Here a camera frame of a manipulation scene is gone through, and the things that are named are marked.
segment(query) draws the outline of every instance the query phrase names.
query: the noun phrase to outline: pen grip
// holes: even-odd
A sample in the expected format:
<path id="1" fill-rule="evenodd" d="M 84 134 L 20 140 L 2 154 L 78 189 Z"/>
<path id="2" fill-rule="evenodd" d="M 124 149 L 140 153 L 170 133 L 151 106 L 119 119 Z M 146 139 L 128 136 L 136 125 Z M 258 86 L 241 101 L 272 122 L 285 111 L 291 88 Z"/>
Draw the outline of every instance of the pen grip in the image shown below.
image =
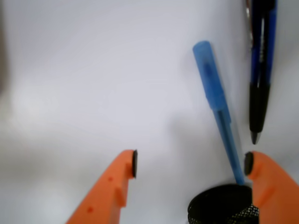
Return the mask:
<path id="1" fill-rule="evenodd" d="M 251 132 L 260 133 L 263 130 L 270 86 L 256 87 L 250 85 L 249 126 Z"/>

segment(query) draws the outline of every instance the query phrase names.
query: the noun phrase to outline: white table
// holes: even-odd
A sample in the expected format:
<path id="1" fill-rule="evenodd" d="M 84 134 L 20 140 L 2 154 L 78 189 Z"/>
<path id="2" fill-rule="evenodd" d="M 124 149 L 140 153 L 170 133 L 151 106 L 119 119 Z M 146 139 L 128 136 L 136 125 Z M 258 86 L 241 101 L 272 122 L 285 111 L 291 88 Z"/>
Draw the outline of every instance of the white table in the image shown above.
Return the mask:
<path id="1" fill-rule="evenodd" d="M 121 224 L 185 224 L 233 174 L 192 47 L 209 40 L 243 153 L 299 180 L 299 1 L 279 2 L 267 118 L 248 125 L 250 52 L 239 0 L 3 0 L 9 85 L 0 223 L 64 223 L 123 149 L 138 149 Z"/>

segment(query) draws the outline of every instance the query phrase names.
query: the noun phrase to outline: black and blue pen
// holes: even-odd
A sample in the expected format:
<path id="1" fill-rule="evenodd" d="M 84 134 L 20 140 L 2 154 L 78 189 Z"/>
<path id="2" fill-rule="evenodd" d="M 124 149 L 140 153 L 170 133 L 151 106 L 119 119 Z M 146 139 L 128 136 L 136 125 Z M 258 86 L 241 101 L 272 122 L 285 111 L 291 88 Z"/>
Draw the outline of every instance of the black and blue pen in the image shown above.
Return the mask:
<path id="1" fill-rule="evenodd" d="M 252 0 L 253 46 L 249 100 L 249 126 L 252 143 L 263 130 L 270 92 L 274 56 L 277 0 Z"/>

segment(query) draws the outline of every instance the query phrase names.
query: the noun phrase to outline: ballpoint pen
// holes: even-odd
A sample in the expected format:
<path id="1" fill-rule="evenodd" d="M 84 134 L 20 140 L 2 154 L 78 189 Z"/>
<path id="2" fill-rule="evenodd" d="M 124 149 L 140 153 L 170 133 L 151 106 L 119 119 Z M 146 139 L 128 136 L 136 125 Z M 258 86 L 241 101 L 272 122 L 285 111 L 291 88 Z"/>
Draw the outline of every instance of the ballpoint pen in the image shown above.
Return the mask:
<path id="1" fill-rule="evenodd" d="M 213 110 L 235 180 L 238 184 L 244 184 L 243 172 L 230 127 L 231 118 L 228 105 L 220 83 L 210 43 L 208 41 L 197 43 L 193 47 L 193 53 L 204 86 L 206 98 Z"/>
<path id="2" fill-rule="evenodd" d="M 252 0 L 253 47 L 249 99 L 252 143 L 263 130 L 270 92 L 276 30 L 277 0 Z"/>

